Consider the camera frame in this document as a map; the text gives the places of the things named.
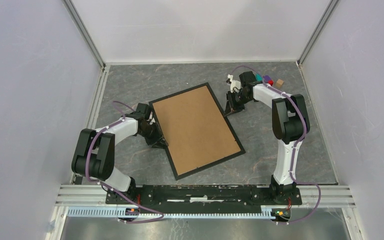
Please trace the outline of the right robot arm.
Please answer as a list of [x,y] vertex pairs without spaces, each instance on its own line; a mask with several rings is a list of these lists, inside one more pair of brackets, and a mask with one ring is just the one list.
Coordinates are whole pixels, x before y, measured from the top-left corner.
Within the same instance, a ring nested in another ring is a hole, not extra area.
[[289,198],[289,191],[296,187],[296,162],[299,148],[310,130],[305,99],[301,94],[291,95],[258,81],[252,71],[246,71],[235,80],[229,74],[226,80],[224,115],[229,116],[245,109],[251,101],[261,102],[271,109],[272,131],[278,142],[277,162],[270,181],[269,199],[282,204]]

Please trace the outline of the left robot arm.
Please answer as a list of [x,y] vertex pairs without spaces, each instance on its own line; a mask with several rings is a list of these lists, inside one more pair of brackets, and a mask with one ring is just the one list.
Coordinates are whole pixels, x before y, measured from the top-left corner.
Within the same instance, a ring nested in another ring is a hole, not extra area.
[[131,113],[121,113],[115,122],[96,129],[81,130],[74,151],[71,170],[87,180],[101,183],[125,204],[137,198],[136,182],[115,166],[115,147],[129,137],[144,138],[151,148],[165,149],[168,143],[155,117],[155,110],[139,103]]

